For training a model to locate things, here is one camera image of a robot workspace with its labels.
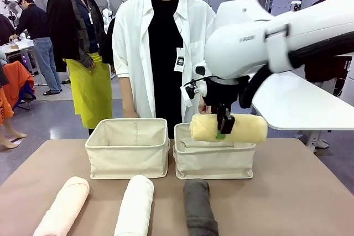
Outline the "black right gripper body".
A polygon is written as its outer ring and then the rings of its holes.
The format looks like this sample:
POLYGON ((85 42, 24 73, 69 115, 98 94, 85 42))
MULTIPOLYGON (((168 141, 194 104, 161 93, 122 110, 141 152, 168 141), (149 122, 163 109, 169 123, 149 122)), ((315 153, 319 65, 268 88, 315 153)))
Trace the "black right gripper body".
POLYGON ((231 113, 232 104, 237 101, 240 82, 238 79, 223 80, 204 77, 206 96, 203 96, 206 114, 216 114, 219 109, 231 113))

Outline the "person's left hand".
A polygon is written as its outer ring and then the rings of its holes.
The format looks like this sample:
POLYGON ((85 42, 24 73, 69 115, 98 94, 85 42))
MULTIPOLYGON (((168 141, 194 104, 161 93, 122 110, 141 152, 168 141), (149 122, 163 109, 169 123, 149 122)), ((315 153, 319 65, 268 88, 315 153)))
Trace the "person's left hand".
POLYGON ((203 99, 199 102, 198 110, 200 114, 211 114, 211 107, 207 106, 203 99))

